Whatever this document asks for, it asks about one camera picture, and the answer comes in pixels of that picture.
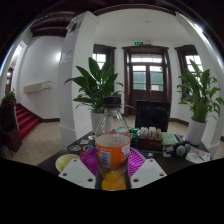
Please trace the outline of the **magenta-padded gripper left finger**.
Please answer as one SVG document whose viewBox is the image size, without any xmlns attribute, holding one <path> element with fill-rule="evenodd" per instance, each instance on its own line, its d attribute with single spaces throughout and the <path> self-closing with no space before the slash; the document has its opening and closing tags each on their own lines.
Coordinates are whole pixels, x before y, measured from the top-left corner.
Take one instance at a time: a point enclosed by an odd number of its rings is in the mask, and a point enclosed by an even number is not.
<svg viewBox="0 0 224 224">
<path fill-rule="evenodd" d="M 98 176 L 98 159 L 96 149 L 85 153 L 80 159 L 72 159 L 59 174 L 59 177 L 78 186 L 94 189 Z"/>
</svg>

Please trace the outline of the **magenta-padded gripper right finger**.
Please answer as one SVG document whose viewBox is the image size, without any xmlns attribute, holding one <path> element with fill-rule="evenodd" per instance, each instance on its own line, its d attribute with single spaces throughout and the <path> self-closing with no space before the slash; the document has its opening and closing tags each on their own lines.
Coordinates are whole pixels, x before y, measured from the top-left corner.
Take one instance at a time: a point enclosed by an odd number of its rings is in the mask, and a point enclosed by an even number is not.
<svg viewBox="0 0 224 224">
<path fill-rule="evenodd" d="M 133 148 L 130 149 L 127 171 L 132 189 L 143 187 L 166 176 L 155 159 L 146 159 Z"/>
</svg>

